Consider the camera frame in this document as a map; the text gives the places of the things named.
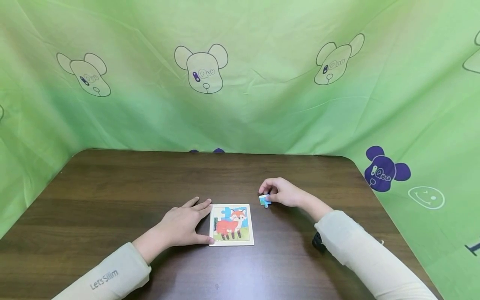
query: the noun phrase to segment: wooden table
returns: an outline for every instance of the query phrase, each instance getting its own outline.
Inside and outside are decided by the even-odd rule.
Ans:
[[[259,205],[260,183],[278,176],[344,210],[438,296],[345,158],[87,150],[0,240],[0,300],[53,298],[194,196],[250,203],[255,245],[172,248],[153,262],[150,282],[128,299],[373,299],[351,271],[312,247],[313,222],[301,211]],[[207,217],[198,232],[208,234],[208,228]]]

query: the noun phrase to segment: purple bear print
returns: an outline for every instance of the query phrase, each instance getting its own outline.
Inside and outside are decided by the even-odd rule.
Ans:
[[[385,156],[380,146],[372,146],[366,152],[372,164],[365,169],[365,179],[370,187],[377,192],[386,192],[390,189],[392,180],[406,181],[410,178],[410,168],[404,163],[394,163]]]
[[[195,153],[198,153],[199,151],[198,151],[198,150],[195,150],[195,149],[193,149],[193,150],[190,150],[189,152],[195,152]],[[222,150],[222,149],[220,149],[220,148],[217,148],[217,149],[215,149],[215,150],[213,151],[213,153],[225,153],[225,151],[223,151],[223,150]]]

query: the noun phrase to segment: beige sleeve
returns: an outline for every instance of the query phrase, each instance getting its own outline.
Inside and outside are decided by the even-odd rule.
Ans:
[[[123,299],[148,282],[151,270],[132,243],[127,243],[53,299]]]
[[[355,272],[375,299],[437,299],[407,266],[344,212],[328,213],[315,228],[329,252]]]

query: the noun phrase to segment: fox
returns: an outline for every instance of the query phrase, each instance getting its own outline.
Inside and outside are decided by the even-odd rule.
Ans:
[[[233,210],[230,209],[230,220],[220,220],[215,225],[215,233],[219,233],[222,239],[230,239],[228,233],[231,233],[232,239],[235,239],[235,231],[237,232],[239,239],[241,239],[240,228],[244,220],[247,219],[245,215],[245,209]]]

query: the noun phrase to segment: green backdrop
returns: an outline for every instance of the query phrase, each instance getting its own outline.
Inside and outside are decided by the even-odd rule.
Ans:
[[[477,299],[479,12],[471,0],[0,1],[0,236],[85,148],[338,155],[442,295]]]

